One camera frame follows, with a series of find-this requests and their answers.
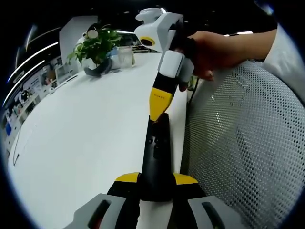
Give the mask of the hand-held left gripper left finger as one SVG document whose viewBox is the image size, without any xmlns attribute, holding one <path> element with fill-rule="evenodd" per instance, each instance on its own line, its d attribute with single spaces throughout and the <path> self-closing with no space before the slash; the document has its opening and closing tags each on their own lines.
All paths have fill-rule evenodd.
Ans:
<svg viewBox="0 0 305 229">
<path fill-rule="evenodd" d="M 140 173 L 116 178 L 107 194 L 98 194 L 73 215 L 67 229 L 134 229 L 140 215 Z"/>
</svg>

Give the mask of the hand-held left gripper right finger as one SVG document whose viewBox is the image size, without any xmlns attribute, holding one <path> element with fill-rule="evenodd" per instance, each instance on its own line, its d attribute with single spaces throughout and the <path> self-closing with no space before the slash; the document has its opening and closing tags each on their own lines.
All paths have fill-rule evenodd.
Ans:
<svg viewBox="0 0 305 229">
<path fill-rule="evenodd" d="M 173 219 L 178 229 L 240 229 L 241 216 L 216 196 L 207 196 L 191 176 L 173 174 Z"/>
</svg>

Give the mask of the person's right hand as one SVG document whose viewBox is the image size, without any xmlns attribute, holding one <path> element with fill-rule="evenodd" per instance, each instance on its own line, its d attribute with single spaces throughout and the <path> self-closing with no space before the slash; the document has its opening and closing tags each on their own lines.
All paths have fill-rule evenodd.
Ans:
<svg viewBox="0 0 305 229">
<path fill-rule="evenodd" d="M 224 36 L 217 33 L 198 31 L 189 36 L 196 43 L 193 74 L 212 81 L 213 71 L 234 67 L 249 59 L 251 34 Z"/>
</svg>

